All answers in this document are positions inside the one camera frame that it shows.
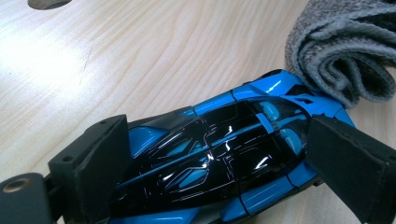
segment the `gray cloth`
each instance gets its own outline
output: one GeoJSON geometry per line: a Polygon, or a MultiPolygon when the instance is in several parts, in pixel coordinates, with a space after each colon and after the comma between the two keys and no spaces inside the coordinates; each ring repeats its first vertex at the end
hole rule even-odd
{"type": "Polygon", "coordinates": [[[291,31],[286,64],[305,85],[346,107],[386,102],[395,81],[396,1],[311,0],[291,31]]]}

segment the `wooden table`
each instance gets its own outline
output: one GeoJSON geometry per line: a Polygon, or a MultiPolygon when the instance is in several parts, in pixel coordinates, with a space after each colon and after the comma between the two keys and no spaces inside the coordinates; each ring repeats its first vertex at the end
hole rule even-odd
{"type": "MultiPolygon", "coordinates": [[[[95,122],[195,105],[276,68],[304,1],[72,1],[0,4],[0,180],[46,175],[95,122]]],[[[358,128],[396,147],[396,102],[362,101],[358,128]]],[[[249,223],[359,223],[326,185],[249,223]]]]}

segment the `blue toy car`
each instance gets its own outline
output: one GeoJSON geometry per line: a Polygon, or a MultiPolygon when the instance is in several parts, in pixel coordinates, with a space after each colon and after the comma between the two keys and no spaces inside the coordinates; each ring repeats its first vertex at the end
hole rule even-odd
{"type": "Polygon", "coordinates": [[[304,160],[310,119],[353,126],[341,104],[275,70],[195,106],[130,122],[133,163],[109,223],[191,223],[221,204],[217,222],[260,213],[321,182],[304,160]]]}

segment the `table surface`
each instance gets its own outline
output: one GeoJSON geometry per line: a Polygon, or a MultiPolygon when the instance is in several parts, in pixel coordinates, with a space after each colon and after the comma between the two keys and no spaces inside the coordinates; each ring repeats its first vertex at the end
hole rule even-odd
{"type": "MultiPolygon", "coordinates": [[[[101,119],[195,105],[284,68],[285,42],[306,2],[79,0],[36,10],[3,1],[0,180],[46,175],[47,162],[101,119]]],[[[395,100],[362,100],[348,113],[396,147],[395,111],[395,100]]],[[[326,185],[248,222],[359,223],[326,185]]]]}

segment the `screw hole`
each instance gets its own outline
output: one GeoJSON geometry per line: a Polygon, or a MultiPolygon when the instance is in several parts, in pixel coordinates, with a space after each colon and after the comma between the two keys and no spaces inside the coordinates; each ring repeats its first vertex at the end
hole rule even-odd
{"type": "Polygon", "coordinates": [[[9,182],[3,187],[4,193],[13,193],[17,192],[21,189],[26,188],[31,184],[32,180],[28,178],[21,178],[14,181],[9,182]]]}
{"type": "Polygon", "coordinates": [[[28,0],[27,5],[38,10],[47,10],[62,7],[71,1],[72,0],[28,0]]]}
{"type": "Polygon", "coordinates": [[[71,160],[73,160],[74,158],[72,157],[72,156],[66,156],[66,157],[64,157],[63,159],[62,159],[62,161],[71,161],[71,160]]]}

